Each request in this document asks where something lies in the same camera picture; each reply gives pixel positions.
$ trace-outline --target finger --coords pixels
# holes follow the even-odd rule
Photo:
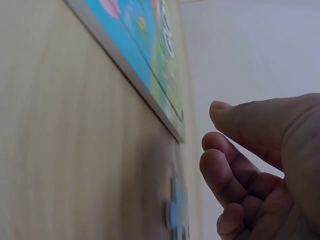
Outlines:
[[[222,134],[209,132],[202,139],[204,150],[217,149],[225,155],[234,177],[243,188],[248,188],[256,178],[259,169],[249,161],[239,150]]]
[[[216,228],[222,240],[234,240],[245,229],[245,212],[241,205],[231,203],[227,205],[217,220]]]
[[[213,194],[224,207],[241,203],[247,192],[234,177],[226,156],[217,149],[205,151],[200,159],[200,170]]]
[[[215,127],[238,143],[281,149],[294,122],[319,106],[320,94],[277,98],[230,106],[214,101],[210,117]]]
[[[265,200],[282,180],[272,174],[261,173],[224,135],[218,132],[207,133],[202,139],[202,147],[204,150],[217,149],[222,152],[234,177],[248,194],[261,200]]]
[[[257,155],[260,159],[265,161],[267,164],[274,168],[283,171],[281,151],[273,149],[272,147],[248,143],[248,142],[237,142],[242,147]]]

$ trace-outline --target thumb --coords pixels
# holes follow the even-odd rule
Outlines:
[[[280,150],[295,122],[320,105],[320,94],[276,98],[231,106],[214,101],[210,117],[215,127],[239,144]]]

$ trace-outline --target puzzle piece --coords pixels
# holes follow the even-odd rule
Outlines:
[[[189,240],[187,189],[176,178],[172,181],[173,200],[167,205],[167,225],[173,229],[174,240]]]

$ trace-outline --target hand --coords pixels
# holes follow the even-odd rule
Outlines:
[[[320,239],[320,94],[210,107],[215,127],[284,172],[260,172],[224,135],[207,133],[200,170],[223,206],[223,240]]]

